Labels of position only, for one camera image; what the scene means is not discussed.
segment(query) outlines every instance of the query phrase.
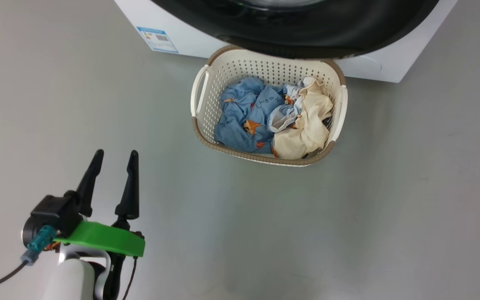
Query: blue clothing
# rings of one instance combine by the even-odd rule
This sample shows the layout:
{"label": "blue clothing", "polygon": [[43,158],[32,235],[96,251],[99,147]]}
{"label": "blue clothing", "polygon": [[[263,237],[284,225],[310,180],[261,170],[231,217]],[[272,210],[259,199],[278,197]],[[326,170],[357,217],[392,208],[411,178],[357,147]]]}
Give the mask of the blue clothing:
{"label": "blue clothing", "polygon": [[272,153],[274,133],[266,127],[268,115],[284,104],[282,87],[266,86],[258,78],[244,78],[225,88],[223,110],[215,127],[215,140],[248,153]]}

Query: black cable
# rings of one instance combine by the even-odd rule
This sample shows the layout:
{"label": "black cable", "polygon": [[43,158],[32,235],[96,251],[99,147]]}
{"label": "black cable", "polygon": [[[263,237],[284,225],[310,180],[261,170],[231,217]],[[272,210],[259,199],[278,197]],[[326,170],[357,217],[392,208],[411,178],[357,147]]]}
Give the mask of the black cable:
{"label": "black cable", "polygon": [[127,294],[129,293],[129,288],[133,283],[133,278],[135,278],[135,271],[137,270],[137,257],[135,256],[135,264],[133,265],[133,272],[131,273],[131,279],[129,279],[129,284],[127,285],[127,289],[125,290],[125,295],[123,295],[123,300],[127,298]]}
{"label": "black cable", "polygon": [[16,275],[16,273],[18,273],[19,271],[21,271],[21,269],[23,269],[23,267],[27,266],[27,263],[28,262],[22,262],[21,265],[19,265],[14,271],[10,272],[7,276],[3,277],[0,279],[0,284],[4,283],[5,281],[7,281],[10,277],[13,277],[14,275]]}

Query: barcode sticker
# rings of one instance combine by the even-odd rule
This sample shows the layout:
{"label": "barcode sticker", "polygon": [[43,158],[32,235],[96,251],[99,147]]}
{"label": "barcode sticker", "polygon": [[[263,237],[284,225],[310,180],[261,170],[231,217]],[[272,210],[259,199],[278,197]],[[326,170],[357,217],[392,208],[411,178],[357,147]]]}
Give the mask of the barcode sticker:
{"label": "barcode sticker", "polygon": [[166,32],[144,27],[137,27],[137,29],[152,50],[164,53],[179,53]]}
{"label": "barcode sticker", "polygon": [[157,34],[157,38],[159,40],[163,40],[164,42],[169,42],[170,41],[170,40],[168,40],[168,38],[165,35],[158,35]]}

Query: basket handle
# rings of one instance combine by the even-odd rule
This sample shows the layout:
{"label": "basket handle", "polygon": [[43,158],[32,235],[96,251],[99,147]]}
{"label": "basket handle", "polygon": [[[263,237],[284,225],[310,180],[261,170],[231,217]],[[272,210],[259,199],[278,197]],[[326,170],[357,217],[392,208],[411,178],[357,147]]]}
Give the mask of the basket handle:
{"label": "basket handle", "polygon": [[[205,65],[201,68],[201,70],[197,73],[196,79],[194,80],[194,85],[192,86],[192,95],[190,97],[190,111],[192,112],[192,117],[195,117],[201,110],[201,104],[203,102],[203,97],[206,95],[206,89],[208,85],[208,79],[211,76],[211,68],[208,65]],[[196,97],[198,96],[198,88],[201,85],[201,80],[203,79],[203,74],[205,74],[205,81],[203,82],[203,86],[201,89],[200,100],[196,102]]]}
{"label": "basket handle", "polygon": [[340,93],[338,94],[338,101],[342,101],[340,106],[340,114],[338,116],[337,127],[335,128],[335,134],[333,135],[333,141],[338,139],[340,132],[342,131],[343,122],[345,121],[345,114],[347,112],[347,87],[342,85]]}

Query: basket rim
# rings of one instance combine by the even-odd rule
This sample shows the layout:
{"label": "basket rim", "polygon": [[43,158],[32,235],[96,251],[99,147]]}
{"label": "basket rim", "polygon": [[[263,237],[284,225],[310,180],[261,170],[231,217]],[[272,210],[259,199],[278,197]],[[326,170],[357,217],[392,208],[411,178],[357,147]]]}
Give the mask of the basket rim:
{"label": "basket rim", "polygon": [[[212,67],[212,63],[220,56],[222,55],[223,53],[226,53],[228,51],[232,51],[232,50],[246,50],[246,51],[249,51],[247,49],[244,49],[244,48],[240,48],[238,46],[234,46],[234,45],[229,45],[229,46],[225,46],[225,47],[221,47],[219,48],[216,52],[214,52],[211,57],[209,57],[209,59],[206,61],[206,64],[208,66],[211,66]],[[333,61],[332,59],[326,59],[326,60],[305,60],[305,61],[320,61],[320,62],[323,62],[323,63],[326,63],[328,64],[329,66],[331,66],[331,68],[333,68],[337,74],[338,74],[338,79],[340,80],[340,85],[346,85],[345,83],[345,76],[342,72],[342,69],[338,66],[337,63],[335,63],[335,61]]]}
{"label": "basket rim", "polygon": [[[212,66],[212,63],[223,53],[226,53],[228,51],[232,50],[246,50],[244,48],[234,46],[234,45],[229,45],[222,47],[221,49],[217,50],[211,57],[207,60],[206,64],[208,66]],[[319,61],[326,63],[329,65],[331,68],[335,70],[335,72],[338,74],[338,79],[340,80],[340,85],[345,85],[345,76],[341,70],[341,68],[332,60],[332,59],[327,59],[324,61]],[[192,117],[192,125],[194,127],[194,131],[197,135],[197,137],[200,139],[200,141],[206,145],[208,148],[211,148],[213,150],[223,152],[225,154],[229,154],[232,156],[237,156],[239,158],[244,158],[252,161],[257,161],[257,162],[262,162],[262,163],[270,163],[273,165],[288,165],[292,167],[301,167],[301,166],[306,166],[306,165],[312,165],[313,163],[316,163],[320,161],[322,158],[326,157],[329,152],[331,152],[333,146],[335,145],[335,141],[331,140],[328,141],[327,146],[324,148],[324,150],[318,155],[308,158],[308,159],[295,159],[295,160],[288,160],[288,159],[280,159],[280,158],[272,158],[268,156],[261,156],[257,154],[252,154],[252,153],[247,153],[247,152],[240,152],[238,150],[234,150],[232,148],[228,148],[226,146],[220,145],[220,144],[212,144],[209,142],[205,137],[202,135],[199,125],[198,125],[198,118],[193,116]]]}

